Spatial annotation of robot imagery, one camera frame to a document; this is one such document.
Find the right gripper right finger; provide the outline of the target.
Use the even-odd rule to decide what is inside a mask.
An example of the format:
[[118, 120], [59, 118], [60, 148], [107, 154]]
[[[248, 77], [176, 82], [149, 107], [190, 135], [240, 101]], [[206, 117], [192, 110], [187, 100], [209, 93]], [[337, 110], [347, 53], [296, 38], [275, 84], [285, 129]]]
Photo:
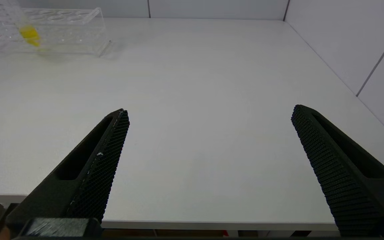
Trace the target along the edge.
[[384, 237], [384, 165], [318, 111], [291, 121], [342, 237]]

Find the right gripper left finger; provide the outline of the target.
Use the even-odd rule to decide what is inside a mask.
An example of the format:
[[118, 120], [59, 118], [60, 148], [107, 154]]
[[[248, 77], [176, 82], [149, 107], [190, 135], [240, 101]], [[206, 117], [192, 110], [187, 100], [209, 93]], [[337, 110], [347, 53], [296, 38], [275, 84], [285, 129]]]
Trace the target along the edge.
[[101, 222], [129, 126], [125, 109], [105, 116], [6, 217], [7, 227], [20, 230], [34, 218]]

